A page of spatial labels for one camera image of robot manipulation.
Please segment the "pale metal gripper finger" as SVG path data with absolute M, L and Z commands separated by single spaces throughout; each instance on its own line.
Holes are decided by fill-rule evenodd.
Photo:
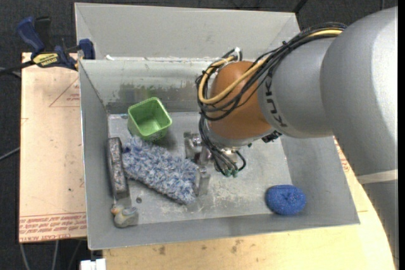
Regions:
M 195 194 L 197 196 L 206 195 L 208 193 L 210 178 L 211 175 L 206 167 L 197 169 L 195 180 Z
M 202 152 L 202 140 L 200 134 L 184 133 L 185 156 L 193 162 L 198 162 Z

